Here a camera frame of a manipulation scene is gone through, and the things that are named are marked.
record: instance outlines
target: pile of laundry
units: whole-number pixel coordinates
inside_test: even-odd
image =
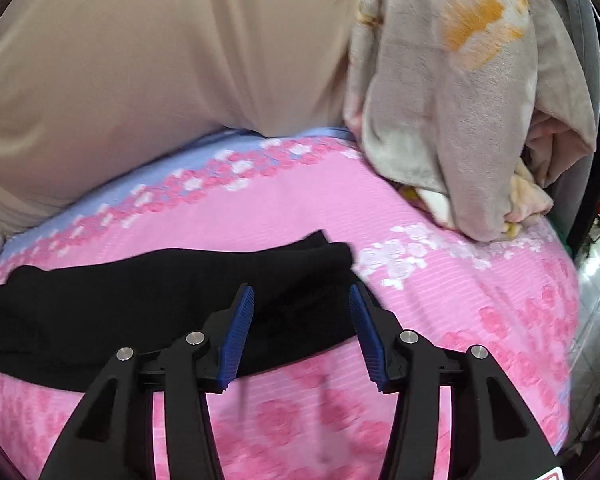
[[[344,115],[401,195],[483,242],[537,222],[596,146],[551,0],[359,0]]]

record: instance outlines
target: black garment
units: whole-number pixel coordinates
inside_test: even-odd
[[[257,253],[166,249],[96,266],[23,266],[0,286],[0,372],[85,391],[115,352],[165,348],[228,308],[241,283],[255,313],[238,374],[326,350],[354,335],[347,244],[321,232]]]

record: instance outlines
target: orange pattern on blanket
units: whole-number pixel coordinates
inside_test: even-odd
[[[457,66],[474,70],[528,27],[527,0],[442,0],[442,38]]]

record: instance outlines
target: pink flower pattern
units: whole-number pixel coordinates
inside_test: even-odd
[[[235,247],[228,243],[220,250],[259,250],[287,243],[313,228],[325,228],[332,239],[361,249],[397,238],[392,226],[422,223],[422,215],[374,176],[363,160],[348,156],[351,150],[348,142],[337,139],[285,139],[260,150],[228,153],[203,168],[174,171],[161,184],[139,186],[121,203],[103,205],[92,216],[75,218],[67,229],[2,259],[0,283],[11,269],[23,264],[54,268],[111,261],[124,244],[137,240],[134,236],[147,233],[152,234],[155,248],[162,248],[160,233],[171,225],[167,218],[175,214],[179,222],[192,226],[191,239],[182,240],[192,248],[197,243],[196,219],[218,216],[219,232],[231,232],[229,238],[237,240]],[[296,185],[301,191],[292,192],[289,181],[296,170],[302,174]],[[278,179],[281,173],[288,178]],[[338,184],[343,179],[346,186]],[[302,194],[305,189],[314,191]],[[262,201],[262,206],[235,220],[218,215],[231,205],[236,191],[259,204]],[[360,208],[361,201],[374,207]],[[314,212],[312,222],[294,216],[298,203]],[[267,207],[291,212],[284,217],[280,232],[270,231],[268,224],[260,227],[262,208]],[[119,242],[116,233],[121,228],[128,229],[129,237]],[[432,224],[427,229],[437,239],[467,245],[460,235]],[[410,235],[420,244],[428,242],[427,235]],[[252,238],[266,240],[267,245],[250,245]],[[413,240],[405,238],[404,242],[407,247]],[[470,260],[433,251],[429,245],[423,256],[428,266],[414,274],[417,279],[404,282],[405,290],[382,287],[381,276],[376,274],[367,281],[403,326],[418,330],[435,344],[458,351],[485,345],[519,388],[555,449],[566,435],[569,415],[565,355],[577,323],[577,279],[557,240],[544,238],[542,244],[529,245],[506,249],[516,253],[515,264],[503,256],[494,257],[491,267],[479,272]],[[446,281],[440,286],[443,278]],[[232,384],[224,395],[208,398],[227,478],[378,478],[395,396],[378,394],[368,381],[356,342],[242,381],[245,397]],[[27,479],[38,478],[79,399],[79,394],[56,392],[0,374],[0,444]],[[447,476],[448,395],[442,397],[440,419],[435,480]],[[154,445],[157,480],[167,480],[161,394],[154,398]]]
[[[267,400],[256,414],[260,433],[274,446],[286,446],[301,431],[300,406],[285,400]]]
[[[486,306],[481,308],[478,314],[480,314],[480,321],[487,332],[491,332],[501,339],[506,338],[507,333],[509,333],[509,327],[501,312],[495,310],[493,307]]]

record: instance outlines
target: pink floral fabric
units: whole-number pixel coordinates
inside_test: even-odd
[[[485,345],[560,446],[578,288],[549,225],[512,242],[469,242],[404,202],[345,141],[264,140],[252,152],[219,153],[202,170],[178,169],[159,186],[140,183],[123,203],[102,204],[1,261],[0,283],[21,264],[98,264],[169,247],[255,251],[316,229],[352,245],[356,272],[405,328],[461,351]],[[0,374],[0,444],[27,479],[40,475],[79,399]],[[250,480],[375,480],[395,401],[368,380],[356,341],[208,396],[224,474]],[[450,421],[443,389],[436,480],[448,471]],[[166,480],[162,394],[154,444],[157,478]]]

